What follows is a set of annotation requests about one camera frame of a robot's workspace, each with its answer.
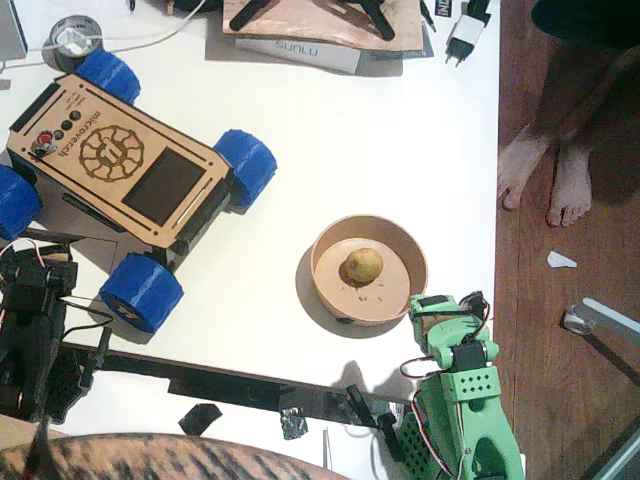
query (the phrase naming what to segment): engraved logo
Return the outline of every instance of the engraved logo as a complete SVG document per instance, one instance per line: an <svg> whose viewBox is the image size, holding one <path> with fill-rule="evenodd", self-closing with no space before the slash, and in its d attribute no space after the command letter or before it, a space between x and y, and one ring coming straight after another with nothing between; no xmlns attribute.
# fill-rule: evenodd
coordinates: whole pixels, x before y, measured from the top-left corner
<svg viewBox="0 0 640 480"><path fill-rule="evenodd" d="M91 132L80 145L80 163L92 178L117 182L142 166L144 145L133 130L116 125Z"/></svg>

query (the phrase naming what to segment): bowl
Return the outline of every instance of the bowl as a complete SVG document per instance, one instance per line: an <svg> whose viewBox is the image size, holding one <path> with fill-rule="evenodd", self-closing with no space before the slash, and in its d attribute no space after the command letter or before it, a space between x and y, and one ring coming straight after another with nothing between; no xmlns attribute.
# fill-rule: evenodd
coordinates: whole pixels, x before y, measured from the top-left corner
<svg viewBox="0 0 640 480"><path fill-rule="evenodd" d="M357 285L345 275L354 250L372 248L383 260L380 275ZM409 297L427 288L427 261L402 227L374 215L353 215L320 234L311 251L311 274L320 300L338 321L375 326L402 318Z"/></svg>

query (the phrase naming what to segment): lemon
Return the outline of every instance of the lemon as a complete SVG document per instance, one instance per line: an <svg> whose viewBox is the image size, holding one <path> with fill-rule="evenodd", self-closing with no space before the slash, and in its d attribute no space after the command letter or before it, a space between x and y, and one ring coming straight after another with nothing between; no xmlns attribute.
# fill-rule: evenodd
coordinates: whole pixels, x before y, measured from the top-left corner
<svg viewBox="0 0 640 480"><path fill-rule="evenodd" d="M383 266L382 257L373 248L354 250L344 262L347 277L359 284L373 282L382 273Z"/></svg>

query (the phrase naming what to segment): blue wheel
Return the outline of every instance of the blue wheel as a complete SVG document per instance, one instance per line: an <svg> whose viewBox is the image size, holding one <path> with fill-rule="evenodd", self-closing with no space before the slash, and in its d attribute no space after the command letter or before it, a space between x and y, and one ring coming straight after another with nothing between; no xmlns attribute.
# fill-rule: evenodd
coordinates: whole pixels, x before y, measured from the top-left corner
<svg viewBox="0 0 640 480"><path fill-rule="evenodd" d="M183 294L169 270L137 253L128 254L100 289L116 315L147 333L158 331Z"/></svg>
<svg viewBox="0 0 640 480"><path fill-rule="evenodd" d="M36 189L12 168L0 165L0 237L15 240L41 208Z"/></svg>
<svg viewBox="0 0 640 480"><path fill-rule="evenodd" d="M276 173L278 165L273 154L264 143L242 130L229 130L213 149L233 168L238 190L233 203L241 208L251 206Z"/></svg>
<svg viewBox="0 0 640 480"><path fill-rule="evenodd" d="M102 49L91 52L76 74L129 105L140 94L136 74L113 53Z"/></svg>

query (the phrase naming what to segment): white table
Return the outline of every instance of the white table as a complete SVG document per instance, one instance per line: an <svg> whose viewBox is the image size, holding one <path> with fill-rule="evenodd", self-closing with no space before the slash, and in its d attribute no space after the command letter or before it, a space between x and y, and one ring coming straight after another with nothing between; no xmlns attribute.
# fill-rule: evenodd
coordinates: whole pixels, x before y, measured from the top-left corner
<svg viewBox="0 0 640 480"><path fill-rule="evenodd" d="M166 42L120 54L142 84L136 106L211 145L229 128L249 131L269 146L279 169L246 215L221 214L180 267L185 296L160 331L149 339L118 323L112 350L325 387L356 382L408 398L412 385L398 366L420 355L408 319L384 334L336 324L313 291L308 249L343 216L381 215L420 243L427 293L459 299L481 289L493 298L499 4L491 5L494 17L476 51L454 68L444 64L444 45L459 16L455 4L452 19L435 17L436 58L405 61L400 77L339 75L246 53L265 63L206 61L213 45L203 33L216 22L204 18ZM141 34L176 21L138 2L132 17L102 29ZM0 92L0 145L58 74L47 66L2 74L13 84ZM96 297L112 264L143 246L66 205L57 187L40 181L38 189L40 226L96 238L78 244L74 292ZM91 321L73 311L67 326ZM98 337L88 330L69 341L93 346Z"/></svg>
<svg viewBox="0 0 640 480"><path fill-rule="evenodd" d="M64 424L52 428L68 435L102 433L184 434L178 422L197 398L167 393L169 380L122 372L97 372L89 394L74 405ZM285 440L280 414L214 402L222 416L202 434L288 455L358 480L403 478L383 435L367 427L307 418L309 431Z"/></svg>

